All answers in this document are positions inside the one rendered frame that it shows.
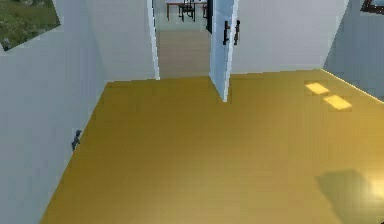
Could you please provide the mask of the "white room door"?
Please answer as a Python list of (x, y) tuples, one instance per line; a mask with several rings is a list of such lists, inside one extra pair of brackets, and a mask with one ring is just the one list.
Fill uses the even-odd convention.
[(233, 50), (237, 43), (236, 26), (239, 0), (212, 0), (210, 72), (214, 87), (223, 102), (228, 101)]

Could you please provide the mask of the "black chair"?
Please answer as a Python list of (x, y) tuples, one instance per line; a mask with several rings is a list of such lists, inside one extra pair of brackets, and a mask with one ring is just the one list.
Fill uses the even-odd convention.
[(196, 21), (196, 4), (194, 0), (183, 0), (178, 7), (178, 16), (181, 19), (184, 19), (184, 14), (187, 14), (193, 21)]

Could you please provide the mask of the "brown wooden table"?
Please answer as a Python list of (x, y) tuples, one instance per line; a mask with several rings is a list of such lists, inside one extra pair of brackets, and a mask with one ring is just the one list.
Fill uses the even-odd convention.
[[(201, 6), (201, 8), (203, 10), (203, 17), (206, 18), (207, 17), (208, 1), (207, 0), (194, 0), (194, 1), (196, 4), (196, 8), (198, 6)], [(182, 2), (183, 2), (183, 0), (165, 0), (167, 20), (170, 20), (170, 7), (171, 6), (177, 6), (178, 7), (178, 5), (181, 4)], [(187, 14), (184, 14), (184, 19), (181, 19), (179, 16), (178, 17), (182, 21), (185, 21), (185, 16), (187, 16)]]

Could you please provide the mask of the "small dark wall hook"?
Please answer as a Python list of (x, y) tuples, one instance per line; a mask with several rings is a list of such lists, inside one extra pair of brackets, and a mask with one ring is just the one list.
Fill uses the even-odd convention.
[(72, 146), (72, 151), (75, 151), (76, 149), (76, 146), (78, 144), (80, 144), (80, 135), (82, 133), (82, 130), (77, 130), (76, 133), (75, 133), (75, 136), (74, 136), (74, 139), (71, 143), (71, 146)]

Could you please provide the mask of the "green landscape wall picture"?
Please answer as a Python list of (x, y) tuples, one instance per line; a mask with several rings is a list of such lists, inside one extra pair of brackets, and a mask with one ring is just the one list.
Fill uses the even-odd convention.
[(0, 0), (0, 45), (4, 51), (60, 25), (53, 0)]

